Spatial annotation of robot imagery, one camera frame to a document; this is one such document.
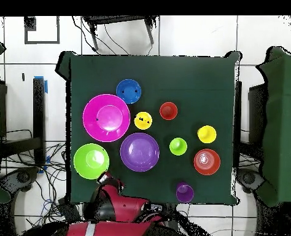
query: table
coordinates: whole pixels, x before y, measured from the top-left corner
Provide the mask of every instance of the table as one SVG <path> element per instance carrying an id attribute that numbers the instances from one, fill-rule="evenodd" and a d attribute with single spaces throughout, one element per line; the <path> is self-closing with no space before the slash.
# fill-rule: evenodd
<path id="1" fill-rule="evenodd" d="M 233 106 L 235 89 L 235 63 L 239 52 L 223 57 L 145 57 L 115 55 L 76 55 L 63 52 L 56 72 L 67 81 L 67 143 L 70 160 L 70 177 L 67 193 L 71 202 L 89 202 L 97 188 L 94 180 L 80 177 L 73 166 L 76 150 L 84 144 L 101 145 L 109 154 L 109 171 L 120 178 L 125 188 L 123 195 L 143 197 L 158 203 L 178 203 L 176 184 L 185 181 L 192 186 L 195 196 L 192 203 L 236 204 L 231 195 L 233 160 Z M 123 79 L 134 79 L 142 88 L 138 102 L 128 105 L 131 124 L 125 135 L 117 141 L 102 143 L 91 138 L 82 123 L 85 105 L 96 95 L 115 95 L 117 84 Z M 174 120 L 163 120 L 159 108 L 165 101 L 177 104 L 178 115 Z M 133 123 L 140 111 L 151 114 L 153 123 L 147 130 L 138 130 Z M 197 130 L 212 125 L 217 139 L 203 144 Z M 156 166 L 143 173 L 129 170 L 120 159 L 122 141 L 130 134 L 144 132 L 154 137 L 160 147 Z M 172 155 L 169 142 L 181 137 L 187 141 L 187 152 Z M 203 176 L 193 166 L 195 154 L 204 148 L 215 150 L 221 158 L 216 174 Z"/>
<path id="2" fill-rule="evenodd" d="M 256 192 L 273 207 L 291 202 L 291 55 L 273 47 L 258 68 L 263 71 L 269 98 L 262 140 L 262 175 L 266 182 Z"/>

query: purple bowl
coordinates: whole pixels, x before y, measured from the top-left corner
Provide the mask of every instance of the purple bowl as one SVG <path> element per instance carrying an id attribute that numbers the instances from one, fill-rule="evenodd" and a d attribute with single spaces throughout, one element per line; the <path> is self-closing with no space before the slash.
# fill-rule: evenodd
<path id="1" fill-rule="evenodd" d="M 194 195 L 193 189 L 185 182 L 180 182 L 177 185 L 176 197 L 182 203 L 188 203 L 192 200 Z"/>
<path id="2" fill-rule="evenodd" d="M 145 133 L 127 136 L 120 146 L 120 157 L 123 163 L 136 172 L 150 170 L 158 162 L 159 155 L 158 143 Z"/>

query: white tile floor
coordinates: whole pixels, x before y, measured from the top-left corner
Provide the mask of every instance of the white tile floor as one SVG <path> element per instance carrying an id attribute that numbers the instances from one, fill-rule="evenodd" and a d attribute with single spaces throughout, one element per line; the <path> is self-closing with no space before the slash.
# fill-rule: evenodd
<path id="1" fill-rule="evenodd" d="M 86 40 L 93 46 L 88 31 L 80 17 L 74 17 L 77 26 L 84 31 Z M 55 41 L 55 17 L 36 17 L 37 30 L 28 32 L 29 41 Z M 146 26 L 142 20 L 106 25 L 112 39 L 129 54 L 147 55 L 151 45 Z M 98 26 L 100 40 L 116 54 L 125 52 L 112 42 L 104 26 Z M 189 55 L 222 57 L 227 52 L 242 52 L 239 80 L 242 81 L 241 127 L 249 129 L 249 105 L 247 93 L 251 86 L 263 83 L 261 74 L 255 68 L 265 59 L 266 50 L 272 45 L 281 45 L 291 52 L 291 18 L 278 16 L 161 16 L 160 28 L 152 30 L 154 45 L 149 55 Z M 24 42 L 23 17 L 0 17 L 0 42 L 7 50 L 0 56 L 0 77 L 8 85 L 7 130 L 33 130 L 32 118 L 32 78 L 44 76 L 48 80 L 46 103 L 47 146 L 63 144 L 66 139 L 65 82 L 54 71 L 60 52 L 74 51 L 78 54 L 95 54 L 85 42 L 80 29 L 75 27 L 72 17 L 60 17 L 60 44 L 28 44 Z M 101 54 L 112 52 L 98 40 Z M 8 139 L 29 137 L 28 132 L 9 133 Z M 248 140 L 247 132 L 241 139 Z M 60 154 L 55 161 L 63 163 Z M 63 172 L 59 179 L 66 179 Z M 39 174 L 37 181 L 44 197 L 48 197 L 48 181 Z M 66 192 L 65 181 L 55 181 L 58 198 Z M 205 228 L 213 236 L 253 236 L 256 225 L 256 207 L 252 195 L 245 194 L 236 184 L 239 205 L 192 205 L 188 215 L 190 220 Z M 27 193 L 20 192 L 15 207 L 17 231 L 29 229 L 36 222 L 43 208 L 40 188 L 36 183 Z M 188 211 L 188 205 L 179 205 L 179 210 Z"/>

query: orange-red bowl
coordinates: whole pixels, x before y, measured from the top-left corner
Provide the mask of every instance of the orange-red bowl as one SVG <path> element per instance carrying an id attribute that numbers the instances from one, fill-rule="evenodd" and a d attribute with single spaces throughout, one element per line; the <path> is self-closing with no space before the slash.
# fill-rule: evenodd
<path id="1" fill-rule="evenodd" d="M 213 175 L 220 167 L 219 155 L 212 149 L 200 150 L 193 159 L 195 169 L 202 175 Z"/>
<path id="2" fill-rule="evenodd" d="M 177 106 L 173 102 L 163 103 L 160 107 L 160 115 L 166 120 L 172 120 L 177 115 Z"/>

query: blue bowl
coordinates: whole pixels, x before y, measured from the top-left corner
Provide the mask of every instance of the blue bowl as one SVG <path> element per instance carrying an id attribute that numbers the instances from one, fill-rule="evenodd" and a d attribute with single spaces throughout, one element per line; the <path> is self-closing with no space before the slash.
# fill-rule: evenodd
<path id="1" fill-rule="evenodd" d="M 116 88 L 116 95 L 120 97 L 126 104 L 135 103 L 141 96 L 140 85 L 131 79 L 119 82 Z"/>

